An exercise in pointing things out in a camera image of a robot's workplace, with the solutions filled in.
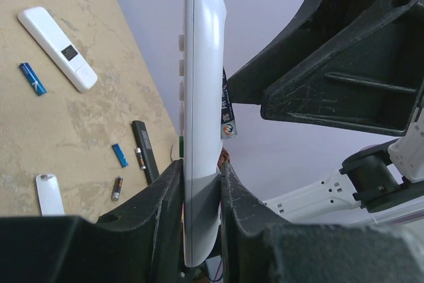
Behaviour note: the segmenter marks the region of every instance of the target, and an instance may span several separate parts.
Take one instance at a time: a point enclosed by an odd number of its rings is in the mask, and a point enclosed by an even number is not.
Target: white plastic cap
[[[81,89],[79,89],[80,91],[91,89],[97,82],[97,74],[88,64],[80,66],[75,74],[79,78],[79,85],[81,86]]]

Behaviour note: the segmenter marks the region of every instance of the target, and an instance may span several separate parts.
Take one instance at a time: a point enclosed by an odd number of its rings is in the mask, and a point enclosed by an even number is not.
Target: battery
[[[34,91],[35,93],[37,93],[38,96],[41,96],[47,93],[46,89],[40,82],[38,76],[35,74],[34,70],[31,68],[29,63],[27,62],[21,63],[19,64],[19,68],[21,69],[22,73],[25,75],[29,84],[34,88]]]
[[[135,156],[137,157],[138,165],[140,166],[140,169],[146,169],[146,164],[144,163],[143,154],[141,153],[141,148],[137,147],[135,149]]]
[[[121,188],[122,188],[122,182],[124,178],[119,176],[117,179],[115,179],[115,183],[113,185],[112,190],[112,200],[117,201],[119,199],[119,195],[121,194]]]
[[[118,158],[119,162],[121,163],[122,168],[127,167],[128,166],[127,158],[125,157],[125,155],[124,155],[121,147],[119,146],[119,144],[112,145],[112,149],[115,152],[115,154],[117,155],[117,158]]]

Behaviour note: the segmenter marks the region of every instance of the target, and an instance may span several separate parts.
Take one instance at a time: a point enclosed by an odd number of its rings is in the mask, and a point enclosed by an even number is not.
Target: cable
[[[213,281],[212,282],[221,281],[221,278],[219,280],[217,280],[217,277],[218,277],[218,273],[219,273],[219,270],[221,269],[221,266],[222,265],[223,265],[223,259],[221,258],[221,260],[219,261],[219,266],[218,266],[217,272],[215,273],[215,277],[213,278]]]
[[[209,281],[211,281],[211,282],[219,282],[219,281],[221,281],[223,279],[223,277],[224,277],[224,273],[221,273],[221,276],[218,279],[216,279],[216,280],[209,279]]]

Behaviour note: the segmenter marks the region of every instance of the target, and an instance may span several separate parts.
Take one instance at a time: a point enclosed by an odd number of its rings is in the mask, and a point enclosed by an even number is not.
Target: blue battery
[[[128,161],[127,161],[127,159],[125,158],[125,155],[124,155],[124,153],[123,153],[123,151],[122,151],[121,147],[119,146],[119,144],[114,144],[114,145],[112,145],[112,148],[113,148],[113,151],[115,152],[115,154],[117,155],[118,160],[119,160],[119,162],[121,163],[121,166],[122,166],[123,168],[124,168],[124,167],[127,167],[127,166],[128,166]]]
[[[37,75],[35,74],[34,70],[31,68],[29,63],[21,63],[19,64],[19,68],[22,70],[23,74],[25,75],[26,79],[30,83],[30,85],[34,88],[34,91],[37,93],[38,96],[41,96],[43,94],[46,94],[47,91],[38,79]]]

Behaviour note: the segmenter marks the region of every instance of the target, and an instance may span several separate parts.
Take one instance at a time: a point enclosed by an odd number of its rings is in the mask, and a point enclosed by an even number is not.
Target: remote control button
[[[184,51],[184,35],[180,34],[178,37],[178,46],[180,47],[180,51]]]
[[[180,82],[180,101],[184,101],[184,81]]]
[[[178,69],[180,72],[180,76],[184,76],[184,60],[180,60],[180,63],[178,64]]]
[[[184,103],[180,103],[180,130],[184,130]]]

